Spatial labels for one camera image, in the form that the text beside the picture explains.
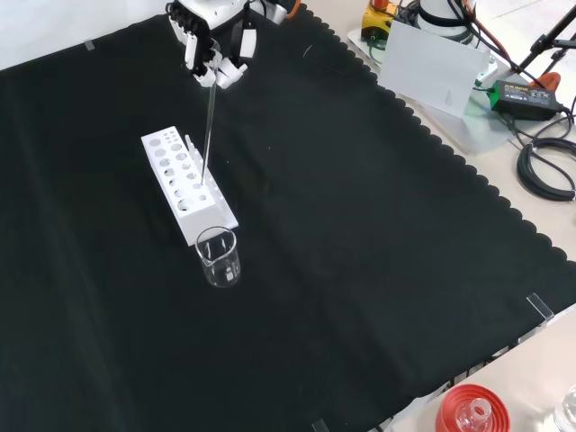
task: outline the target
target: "white paper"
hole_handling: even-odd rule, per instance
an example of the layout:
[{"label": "white paper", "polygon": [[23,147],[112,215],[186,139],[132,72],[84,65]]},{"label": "white paper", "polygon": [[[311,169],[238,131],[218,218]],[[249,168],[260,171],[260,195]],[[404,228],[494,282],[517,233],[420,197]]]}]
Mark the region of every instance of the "white paper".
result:
[{"label": "white paper", "polygon": [[462,117],[484,56],[477,49],[394,22],[378,84]]}]

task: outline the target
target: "clear plastic container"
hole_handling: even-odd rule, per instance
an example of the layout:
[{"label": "clear plastic container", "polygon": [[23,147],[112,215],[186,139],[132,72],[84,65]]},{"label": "clear plastic container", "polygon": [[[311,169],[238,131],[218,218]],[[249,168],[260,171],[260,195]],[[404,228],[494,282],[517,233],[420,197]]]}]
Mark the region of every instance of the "clear plastic container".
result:
[{"label": "clear plastic container", "polygon": [[554,408],[553,417],[561,432],[576,432],[576,385],[568,390],[562,403]]},{"label": "clear plastic container", "polygon": [[484,432],[492,423],[492,406],[485,399],[463,403],[456,412],[456,424],[463,432]]}]

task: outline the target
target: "yellow device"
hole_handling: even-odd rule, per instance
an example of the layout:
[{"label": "yellow device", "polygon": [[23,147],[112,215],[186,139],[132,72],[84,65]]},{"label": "yellow device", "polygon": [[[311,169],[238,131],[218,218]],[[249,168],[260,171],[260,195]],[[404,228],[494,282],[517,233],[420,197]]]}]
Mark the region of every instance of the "yellow device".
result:
[{"label": "yellow device", "polygon": [[389,2],[374,0],[368,3],[362,16],[362,40],[386,41],[390,26],[398,6]]}]

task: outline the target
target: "white test tube rack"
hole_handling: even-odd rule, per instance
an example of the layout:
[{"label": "white test tube rack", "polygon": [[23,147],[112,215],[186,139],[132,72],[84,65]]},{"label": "white test tube rack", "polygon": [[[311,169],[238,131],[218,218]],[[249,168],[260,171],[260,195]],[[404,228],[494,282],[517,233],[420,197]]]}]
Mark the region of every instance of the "white test tube rack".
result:
[{"label": "white test tube rack", "polygon": [[174,126],[142,137],[142,144],[188,246],[208,228],[238,226],[208,169],[201,184],[203,159],[191,143],[186,148]]}]

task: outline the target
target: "glass beaker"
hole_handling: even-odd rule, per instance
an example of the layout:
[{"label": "glass beaker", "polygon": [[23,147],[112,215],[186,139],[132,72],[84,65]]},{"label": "glass beaker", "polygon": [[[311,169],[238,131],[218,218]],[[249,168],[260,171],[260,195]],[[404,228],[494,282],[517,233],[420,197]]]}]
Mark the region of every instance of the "glass beaker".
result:
[{"label": "glass beaker", "polygon": [[230,229],[211,227],[202,231],[196,239],[196,252],[211,285],[228,288],[239,280],[238,245]]},{"label": "glass beaker", "polygon": [[554,408],[553,418],[561,432],[576,431],[576,385],[568,390],[562,402]]}]

